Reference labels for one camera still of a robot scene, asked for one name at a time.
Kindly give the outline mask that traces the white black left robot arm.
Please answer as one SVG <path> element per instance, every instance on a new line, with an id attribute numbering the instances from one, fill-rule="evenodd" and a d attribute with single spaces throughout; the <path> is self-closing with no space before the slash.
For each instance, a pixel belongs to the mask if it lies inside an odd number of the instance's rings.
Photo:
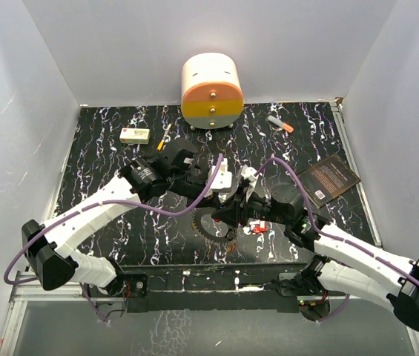
<path id="1" fill-rule="evenodd" d="M 95 285 L 116 296 L 125 278 L 106 257 L 83 254 L 78 247 L 108 223 L 167 191 L 200 202 L 208 191 L 207 176 L 194 174 L 197 147 L 175 139 L 160 152 L 138 156 L 96 193 L 58 217 L 22 226 L 24 255 L 45 291 L 73 281 Z"/>

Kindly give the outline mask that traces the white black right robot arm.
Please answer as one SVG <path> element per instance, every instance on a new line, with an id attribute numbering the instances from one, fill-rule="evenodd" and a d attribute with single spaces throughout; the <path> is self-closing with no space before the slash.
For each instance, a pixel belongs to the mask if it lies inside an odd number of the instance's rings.
<path id="1" fill-rule="evenodd" d="M 337 291 L 384 307 L 419 332 L 419 258 L 400 257 L 346 233 L 314 214 L 301 187 L 281 183 L 266 199 L 243 182 L 211 215 L 231 230 L 250 219 L 284 225 L 284 235 L 313 253 L 285 288 L 299 293 Z"/>

